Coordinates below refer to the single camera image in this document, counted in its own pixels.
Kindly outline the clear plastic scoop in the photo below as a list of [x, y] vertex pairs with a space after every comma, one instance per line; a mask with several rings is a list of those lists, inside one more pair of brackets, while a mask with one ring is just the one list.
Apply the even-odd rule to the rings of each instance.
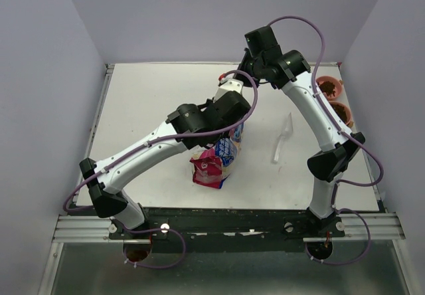
[[280, 153], [282, 151], [284, 143], [292, 137], [293, 133], [294, 133], [293, 119], [292, 119], [292, 113], [290, 112], [288, 116], [284, 119], [281, 132], [274, 145], [274, 150], [272, 152], [272, 160], [271, 160], [273, 164], [277, 164], [279, 162]]

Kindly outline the cat food bag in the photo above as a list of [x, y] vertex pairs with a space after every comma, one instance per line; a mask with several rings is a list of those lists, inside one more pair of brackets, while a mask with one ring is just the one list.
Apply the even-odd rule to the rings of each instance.
[[192, 164], [192, 181], [195, 184], [221, 189], [230, 176], [241, 150], [244, 124], [229, 131], [209, 149], [197, 149], [189, 162]]

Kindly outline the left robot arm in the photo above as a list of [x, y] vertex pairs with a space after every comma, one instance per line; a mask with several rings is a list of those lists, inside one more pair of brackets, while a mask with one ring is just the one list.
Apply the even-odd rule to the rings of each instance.
[[134, 239], [147, 231], [146, 215], [124, 187], [162, 161], [194, 147], [207, 147], [243, 122], [252, 106], [236, 91], [202, 105], [182, 104], [148, 136], [107, 159], [83, 159], [80, 170], [99, 218], [114, 217]]

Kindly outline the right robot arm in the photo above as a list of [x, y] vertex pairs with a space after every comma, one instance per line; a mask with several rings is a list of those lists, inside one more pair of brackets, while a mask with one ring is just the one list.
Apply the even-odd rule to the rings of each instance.
[[326, 97], [319, 94], [314, 78], [300, 78], [311, 72], [310, 65], [297, 50], [282, 52], [271, 27], [250, 31], [244, 38], [247, 47], [239, 69], [256, 82], [266, 80], [281, 90], [298, 108], [318, 142], [320, 151], [307, 161], [314, 181], [305, 227], [309, 234], [321, 236], [335, 216], [335, 186], [365, 137], [361, 132], [352, 132], [339, 119]]

